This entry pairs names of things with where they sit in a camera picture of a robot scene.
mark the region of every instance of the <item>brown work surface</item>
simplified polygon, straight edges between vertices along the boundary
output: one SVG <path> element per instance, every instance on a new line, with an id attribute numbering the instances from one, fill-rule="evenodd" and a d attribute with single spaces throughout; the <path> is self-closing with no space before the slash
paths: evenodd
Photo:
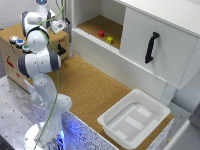
<path id="1" fill-rule="evenodd" d="M 54 34 L 54 33 L 48 33 L 48 34 L 49 34 L 51 41 L 56 41 L 60 37 L 68 36 L 68 34 L 64 31 L 61 31 L 57 34 Z M 23 36 L 21 23 L 0 31 L 0 37 L 7 42 L 10 42 L 9 39 L 10 39 L 10 36 L 12 36 L 12 35 L 16 35 L 19 37 L 19 39 L 23 39 L 26 41 L 26 37 Z"/>
<path id="2" fill-rule="evenodd" d="M 56 72 L 50 73 L 50 76 L 56 85 Z M 131 89 L 78 56 L 62 63 L 59 80 L 59 93 L 72 98 L 73 105 L 70 111 L 120 150 L 123 149 L 104 133 L 97 118 L 131 92 Z M 173 116 L 169 115 L 136 150 L 145 150 L 172 119 Z"/>
<path id="3" fill-rule="evenodd" d="M 123 26 L 103 16 L 98 16 L 77 26 L 85 32 L 107 42 L 108 37 L 113 38 L 112 46 L 120 49 Z M 98 32 L 104 31 L 105 36 L 99 37 Z"/>

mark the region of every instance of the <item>white plastic bin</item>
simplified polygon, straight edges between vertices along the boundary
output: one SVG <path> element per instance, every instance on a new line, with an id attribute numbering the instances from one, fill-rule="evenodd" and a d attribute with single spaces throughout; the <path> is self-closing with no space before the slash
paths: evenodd
<path id="1" fill-rule="evenodd" d="M 133 90 L 97 120 L 122 147 L 136 149 L 169 113 L 166 106 L 140 90 Z"/>

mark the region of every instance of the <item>red block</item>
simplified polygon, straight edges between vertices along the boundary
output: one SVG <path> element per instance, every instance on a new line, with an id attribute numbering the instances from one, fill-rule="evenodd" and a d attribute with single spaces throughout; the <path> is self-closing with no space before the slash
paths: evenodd
<path id="1" fill-rule="evenodd" d="M 99 37 L 104 37 L 104 32 L 103 31 L 99 31 L 98 36 Z"/>

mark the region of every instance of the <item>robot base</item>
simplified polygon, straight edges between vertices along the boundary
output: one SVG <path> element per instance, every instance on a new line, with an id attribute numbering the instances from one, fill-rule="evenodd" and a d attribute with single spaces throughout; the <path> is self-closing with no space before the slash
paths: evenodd
<path id="1" fill-rule="evenodd" d="M 36 137 L 37 133 L 39 132 L 38 125 L 35 124 L 32 126 L 25 134 L 24 137 L 24 150 L 56 150 L 55 147 L 49 149 L 48 143 L 42 145 L 40 142 L 38 143 L 37 147 L 35 148 L 36 142 L 34 138 Z M 64 149 L 66 150 L 67 145 L 69 145 L 70 138 L 68 136 L 63 135 L 64 137 Z"/>

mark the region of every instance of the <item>yellow object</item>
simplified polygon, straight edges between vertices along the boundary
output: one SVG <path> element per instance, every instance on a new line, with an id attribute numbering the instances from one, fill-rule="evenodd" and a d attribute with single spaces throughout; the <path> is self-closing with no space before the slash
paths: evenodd
<path id="1" fill-rule="evenodd" d="M 112 44 L 113 43 L 113 38 L 112 37 L 108 37 L 107 38 L 107 43 Z"/>

